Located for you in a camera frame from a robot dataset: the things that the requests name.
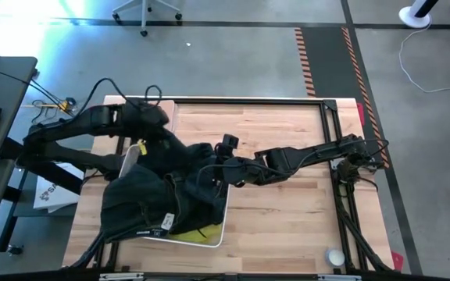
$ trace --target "black jacket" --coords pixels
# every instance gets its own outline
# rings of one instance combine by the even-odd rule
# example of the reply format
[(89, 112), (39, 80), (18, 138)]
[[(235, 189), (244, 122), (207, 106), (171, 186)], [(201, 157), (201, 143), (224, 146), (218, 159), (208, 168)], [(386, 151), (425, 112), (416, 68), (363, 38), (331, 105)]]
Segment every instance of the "black jacket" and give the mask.
[[(172, 159), (174, 151), (148, 148), (129, 173), (112, 181), (102, 202), (101, 231), (105, 242), (133, 237), (164, 237), (186, 233), (223, 221), (228, 186), (215, 184), (216, 156), (210, 144), (193, 144), (187, 157)], [(170, 229), (161, 228), (166, 214), (174, 214)]]

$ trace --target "concrete floor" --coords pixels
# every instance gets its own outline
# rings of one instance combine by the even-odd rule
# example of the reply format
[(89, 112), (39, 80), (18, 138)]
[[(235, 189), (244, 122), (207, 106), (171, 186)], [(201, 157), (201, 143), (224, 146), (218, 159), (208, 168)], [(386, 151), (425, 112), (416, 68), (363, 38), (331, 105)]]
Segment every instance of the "concrete floor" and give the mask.
[[(137, 27), (36, 25), (49, 17), (110, 19), (124, 0), (0, 0), (0, 55), (38, 58), (37, 81), (52, 93), (79, 102), (101, 77), (112, 77), (127, 94), (158, 84), (167, 95), (304, 97), (304, 81), (292, 28)], [(356, 23), (399, 23), (396, 12), (411, 1), (348, 0)], [(275, 23), (343, 23), (339, 0), (174, 0), (185, 20)], [(432, 11), (434, 23), (450, 23), (450, 1)], [(171, 20), (158, 9), (154, 20)], [(139, 20), (140, 9), (122, 15)], [(390, 140), (405, 209), (423, 273), (450, 277), (450, 91), (424, 94), (400, 70), (400, 42), (410, 30), (357, 30), (384, 134)], [(407, 69), (427, 89), (450, 86), (450, 30), (428, 30), (408, 41)], [(103, 85), (91, 101), (114, 90)], [(32, 89), (24, 103), (42, 98)], [(27, 134), (33, 109), (19, 111), (10, 137)], [(63, 141), (89, 148), (92, 137)], [(16, 185), (18, 174), (12, 179)], [(378, 183), (386, 183), (378, 176)], [(391, 249), (404, 246), (390, 194), (380, 202)], [(9, 206), (0, 207), (0, 232)], [(25, 244), (18, 257), (0, 254), (0, 274), (57, 269), (71, 218), (19, 219), (12, 243)]]

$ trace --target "wooden tabletop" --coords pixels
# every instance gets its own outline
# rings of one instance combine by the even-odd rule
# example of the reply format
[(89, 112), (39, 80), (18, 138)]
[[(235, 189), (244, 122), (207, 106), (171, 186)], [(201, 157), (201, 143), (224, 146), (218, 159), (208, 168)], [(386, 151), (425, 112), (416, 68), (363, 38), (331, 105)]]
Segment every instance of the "wooden tabletop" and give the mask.
[[(343, 135), (363, 136), (353, 99), (336, 99)], [(118, 96), (105, 103), (124, 103)], [(322, 144), (318, 108), (307, 105), (193, 105), (162, 107), (170, 129), (185, 143), (215, 144), (225, 133), (239, 137), (235, 155), (253, 157), (267, 148), (303, 148)], [(95, 154), (114, 153), (117, 139), (96, 137)], [(84, 185), (64, 265), (74, 263), (93, 241), (100, 227), (102, 193), (107, 182), (92, 179)], [(355, 201), (363, 236), (389, 266), (390, 247), (377, 191), (369, 183), (355, 185)], [(355, 243), (349, 234), (352, 260), (358, 266)], [(331, 273), (324, 259), (328, 248), (341, 249), (334, 197), (327, 163), (300, 169), (283, 183), (264, 187), (246, 185), (230, 190), (223, 242), (200, 248), (146, 239), (120, 243), (116, 267), (129, 265), (142, 272), (291, 272)], [(104, 260), (109, 253), (105, 248)]]

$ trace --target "white cable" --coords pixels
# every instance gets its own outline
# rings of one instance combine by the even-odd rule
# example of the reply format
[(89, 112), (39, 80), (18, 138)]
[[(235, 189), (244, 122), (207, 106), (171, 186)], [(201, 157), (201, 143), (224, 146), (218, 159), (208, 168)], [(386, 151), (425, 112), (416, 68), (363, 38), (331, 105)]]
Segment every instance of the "white cable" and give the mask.
[(411, 36), (413, 36), (414, 34), (418, 34), (420, 32), (423, 32), (425, 30), (427, 30), (428, 28), (430, 28), (431, 23), (432, 23), (432, 19), (430, 16), (430, 23), (428, 23), (427, 27), (423, 28), (422, 30), (418, 30), (418, 31), (414, 31), (412, 32), (408, 37), (406, 37), (404, 39), (404, 41), (400, 44), (400, 51), (398, 51), (398, 61), (400, 62), (400, 68), (402, 68), (402, 71), (407, 75), (407, 77), (409, 78), (409, 81), (411, 81), (411, 83), (413, 83), (416, 87), (418, 87), (420, 90), (422, 90), (425, 93), (435, 93), (435, 92), (439, 92), (439, 91), (449, 91), (450, 87), (446, 87), (446, 88), (441, 88), (441, 89), (436, 89), (436, 90), (425, 90), (423, 89), (418, 83), (414, 82), (413, 79), (411, 78), (411, 76), (409, 75), (409, 73), (407, 72), (407, 70), (405, 70), (404, 68), (404, 63), (402, 62), (402, 49), (404, 48), (404, 43), (411, 38)]

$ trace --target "white label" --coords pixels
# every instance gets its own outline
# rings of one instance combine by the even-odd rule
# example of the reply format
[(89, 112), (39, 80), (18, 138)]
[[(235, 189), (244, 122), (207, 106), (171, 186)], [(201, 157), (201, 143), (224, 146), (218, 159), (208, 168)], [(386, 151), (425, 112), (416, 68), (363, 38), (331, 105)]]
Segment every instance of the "white label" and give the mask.
[(161, 228), (165, 230), (170, 230), (171, 226), (173, 225), (174, 219), (175, 219), (174, 214), (166, 213), (166, 216), (164, 217), (164, 220), (161, 223)]

